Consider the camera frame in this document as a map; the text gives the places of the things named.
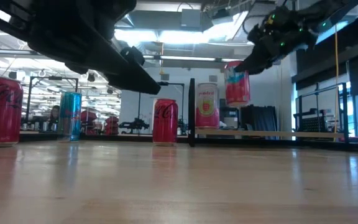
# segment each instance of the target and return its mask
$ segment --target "pink can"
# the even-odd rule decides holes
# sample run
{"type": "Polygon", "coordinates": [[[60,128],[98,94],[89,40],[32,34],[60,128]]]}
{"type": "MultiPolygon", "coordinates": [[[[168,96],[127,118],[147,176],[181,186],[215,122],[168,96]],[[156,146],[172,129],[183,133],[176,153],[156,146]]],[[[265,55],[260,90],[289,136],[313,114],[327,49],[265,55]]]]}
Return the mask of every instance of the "pink can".
{"type": "Polygon", "coordinates": [[[230,107],[247,106],[250,101],[250,84],[248,72],[235,72],[241,61],[230,62],[224,71],[226,82],[226,104],[230,107]]]}
{"type": "Polygon", "coordinates": [[[214,83],[198,84],[196,128],[219,128],[219,90],[214,83]]]}

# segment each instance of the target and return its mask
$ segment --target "table surface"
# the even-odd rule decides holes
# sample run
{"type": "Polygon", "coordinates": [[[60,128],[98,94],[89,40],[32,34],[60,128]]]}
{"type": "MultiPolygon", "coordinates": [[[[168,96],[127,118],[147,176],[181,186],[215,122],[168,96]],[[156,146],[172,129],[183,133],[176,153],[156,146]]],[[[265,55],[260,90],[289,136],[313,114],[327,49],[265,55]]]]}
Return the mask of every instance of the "table surface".
{"type": "Polygon", "coordinates": [[[358,223],[358,154],[22,143],[0,148],[0,223],[358,223]]]}

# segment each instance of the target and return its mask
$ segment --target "blue can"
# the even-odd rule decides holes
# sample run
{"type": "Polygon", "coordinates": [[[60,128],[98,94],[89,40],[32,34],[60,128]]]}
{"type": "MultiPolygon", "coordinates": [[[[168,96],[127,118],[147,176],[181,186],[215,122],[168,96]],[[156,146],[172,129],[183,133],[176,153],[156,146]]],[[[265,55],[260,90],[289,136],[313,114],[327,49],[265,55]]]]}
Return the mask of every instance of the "blue can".
{"type": "Polygon", "coordinates": [[[81,133],[81,93],[62,93],[58,138],[61,141],[78,141],[81,133]]]}

